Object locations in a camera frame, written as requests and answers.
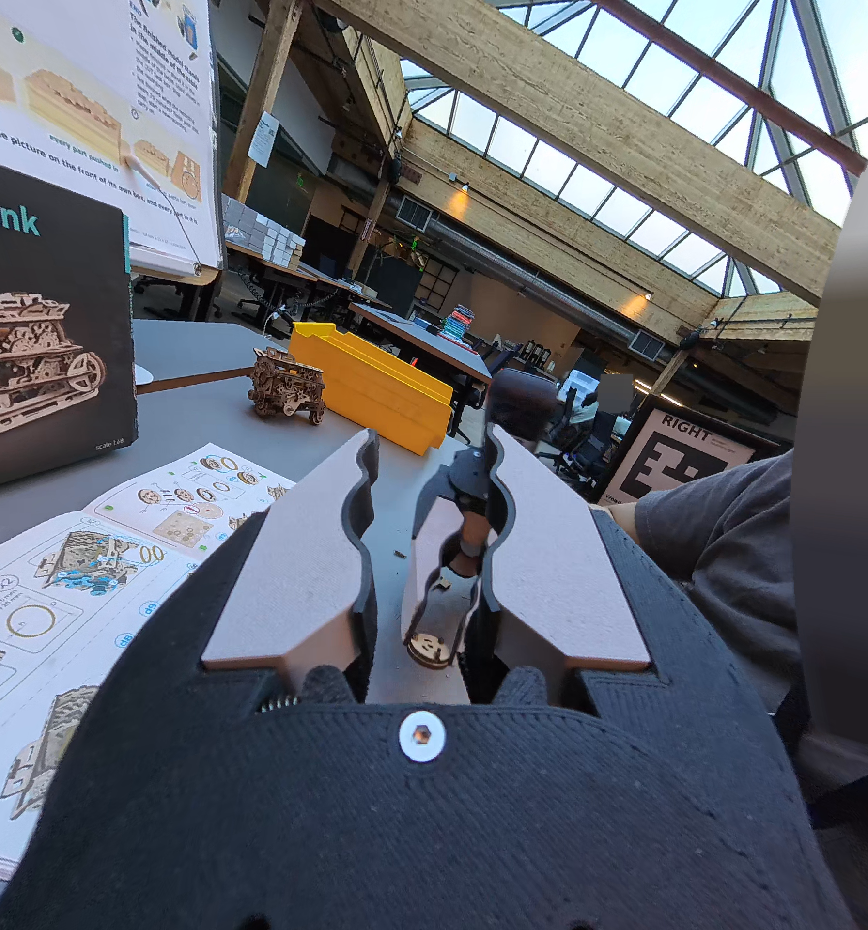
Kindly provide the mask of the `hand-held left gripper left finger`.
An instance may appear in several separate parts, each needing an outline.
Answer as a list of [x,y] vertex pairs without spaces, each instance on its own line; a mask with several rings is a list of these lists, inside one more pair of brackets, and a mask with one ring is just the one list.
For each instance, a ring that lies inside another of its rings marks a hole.
[[341,671],[365,701],[377,635],[371,556],[379,437],[363,429],[268,509],[201,655],[207,670],[270,668],[298,693]]

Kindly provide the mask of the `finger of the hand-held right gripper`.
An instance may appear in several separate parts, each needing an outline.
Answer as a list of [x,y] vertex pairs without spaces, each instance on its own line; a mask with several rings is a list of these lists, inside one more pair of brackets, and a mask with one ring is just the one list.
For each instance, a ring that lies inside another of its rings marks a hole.
[[403,595],[403,640],[417,631],[428,604],[428,594],[440,577],[443,553],[454,540],[454,502],[434,500],[413,537],[409,575]]

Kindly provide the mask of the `wooden gear part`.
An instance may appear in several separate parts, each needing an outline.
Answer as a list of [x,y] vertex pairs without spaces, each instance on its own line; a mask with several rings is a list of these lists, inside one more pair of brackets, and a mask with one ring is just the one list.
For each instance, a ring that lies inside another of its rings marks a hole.
[[463,577],[443,568],[424,594],[406,594],[402,635],[415,662],[436,670],[455,664],[479,587],[478,576]]

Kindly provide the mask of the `grey desk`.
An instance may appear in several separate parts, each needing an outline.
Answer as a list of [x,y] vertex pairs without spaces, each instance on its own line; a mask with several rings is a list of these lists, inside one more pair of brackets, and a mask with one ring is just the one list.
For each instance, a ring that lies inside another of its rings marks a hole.
[[[364,428],[254,413],[232,379],[138,397],[138,440],[0,487],[0,545],[206,444],[294,485]],[[435,926],[386,888],[422,875],[408,843],[444,843],[428,794],[469,698],[458,665],[423,668],[403,644],[418,496],[466,446],[424,456],[379,437],[371,556],[377,635],[365,701],[332,666],[298,693],[270,668],[201,657],[266,513],[245,522],[152,614],[88,705],[29,843],[0,891],[0,928]]]

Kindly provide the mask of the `yellow plastic bin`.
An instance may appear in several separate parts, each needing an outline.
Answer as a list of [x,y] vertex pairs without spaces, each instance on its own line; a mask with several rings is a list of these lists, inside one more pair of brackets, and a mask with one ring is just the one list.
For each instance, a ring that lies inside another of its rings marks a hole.
[[323,399],[336,414],[419,456],[440,448],[451,419],[446,383],[331,323],[296,323],[289,350],[323,371]]

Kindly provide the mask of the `long brown-topped table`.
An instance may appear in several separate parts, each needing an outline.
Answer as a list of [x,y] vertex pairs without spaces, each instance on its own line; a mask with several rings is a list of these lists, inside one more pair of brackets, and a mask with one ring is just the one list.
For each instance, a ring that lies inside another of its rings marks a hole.
[[423,369],[422,358],[436,358],[441,368],[448,369],[452,377],[458,378],[452,403],[451,436],[457,435],[466,408],[482,409],[493,377],[476,352],[463,348],[437,332],[429,333],[389,311],[373,309],[358,301],[350,301],[347,309],[394,338],[395,343],[404,348],[403,360],[417,358],[417,367]]

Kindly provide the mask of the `person's grey shirt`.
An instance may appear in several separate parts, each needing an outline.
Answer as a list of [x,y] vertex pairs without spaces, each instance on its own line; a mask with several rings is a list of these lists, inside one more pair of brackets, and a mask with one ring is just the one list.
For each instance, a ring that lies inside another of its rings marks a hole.
[[[640,547],[713,625],[773,713],[801,671],[790,533],[793,452],[643,497]],[[868,928],[868,819],[817,833],[860,928]]]

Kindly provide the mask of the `framed marker tag sign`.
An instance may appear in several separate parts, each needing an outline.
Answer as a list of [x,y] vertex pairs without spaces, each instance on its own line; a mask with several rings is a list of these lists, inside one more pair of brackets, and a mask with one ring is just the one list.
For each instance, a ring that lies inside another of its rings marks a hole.
[[648,397],[593,490],[600,505],[635,503],[654,492],[782,453],[774,441]]

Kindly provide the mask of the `wooden mechanical model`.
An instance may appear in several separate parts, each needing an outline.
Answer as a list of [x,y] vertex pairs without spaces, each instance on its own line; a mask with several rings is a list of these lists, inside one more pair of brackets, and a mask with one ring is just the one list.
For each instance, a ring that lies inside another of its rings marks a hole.
[[291,417],[305,411],[312,425],[321,425],[326,411],[324,370],[272,347],[256,348],[254,355],[252,388],[247,394],[254,411],[261,417],[279,413]]

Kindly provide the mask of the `table under white boxes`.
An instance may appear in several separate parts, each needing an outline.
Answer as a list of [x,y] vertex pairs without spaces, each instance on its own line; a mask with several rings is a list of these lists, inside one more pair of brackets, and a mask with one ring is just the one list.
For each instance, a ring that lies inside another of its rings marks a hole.
[[349,314],[352,303],[378,310],[393,309],[378,296],[365,293],[356,283],[337,279],[303,262],[295,268],[279,265],[249,248],[231,243],[226,245],[226,262],[230,262],[231,270],[251,291],[259,307],[256,319],[260,323],[266,322],[281,305],[289,315],[297,313],[301,322],[342,319]]

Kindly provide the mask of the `stack of white boxes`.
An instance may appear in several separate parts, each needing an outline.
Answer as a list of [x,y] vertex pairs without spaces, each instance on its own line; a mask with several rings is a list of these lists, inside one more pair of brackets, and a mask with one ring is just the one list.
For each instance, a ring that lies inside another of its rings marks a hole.
[[221,207],[226,245],[244,248],[282,268],[298,268],[304,238],[224,193]]

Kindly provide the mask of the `black model kit box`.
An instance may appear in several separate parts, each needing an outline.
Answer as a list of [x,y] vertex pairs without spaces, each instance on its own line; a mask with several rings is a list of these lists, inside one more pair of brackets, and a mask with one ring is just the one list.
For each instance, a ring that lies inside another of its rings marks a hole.
[[129,229],[0,166],[0,485],[138,438]]

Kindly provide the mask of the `red ceiling pipe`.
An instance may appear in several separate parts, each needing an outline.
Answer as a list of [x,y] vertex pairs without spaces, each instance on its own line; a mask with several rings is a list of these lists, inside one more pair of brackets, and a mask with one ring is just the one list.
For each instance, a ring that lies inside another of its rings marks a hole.
[[596,5],[635,30],[663,50],[671,53],[697,74],[707,77],[730,95],[749,105],[771,123],[791,132],[822,152],[852,176],[861,176],[868,159],[838,138],[802,117],[774,98],[769,92],[748,83],[743,77],[709,56],[679,34],[667,29],[653,17],[626,1],[597,1]]

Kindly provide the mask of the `white instruction poster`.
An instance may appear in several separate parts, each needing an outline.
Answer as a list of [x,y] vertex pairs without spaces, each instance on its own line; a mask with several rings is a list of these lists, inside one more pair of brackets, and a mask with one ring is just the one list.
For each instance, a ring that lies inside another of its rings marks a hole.
[[207,2],[0,1],[0,165],[119,208],[137,273],[224,266]]

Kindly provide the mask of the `paper note on post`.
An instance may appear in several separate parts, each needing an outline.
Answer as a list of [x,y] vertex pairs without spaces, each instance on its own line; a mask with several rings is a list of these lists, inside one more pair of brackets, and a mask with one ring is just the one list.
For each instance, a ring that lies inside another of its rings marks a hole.
[[257,166],[267,167],[279,133],[279,122],[270,112],[264,110],[255,127],[247,156]]

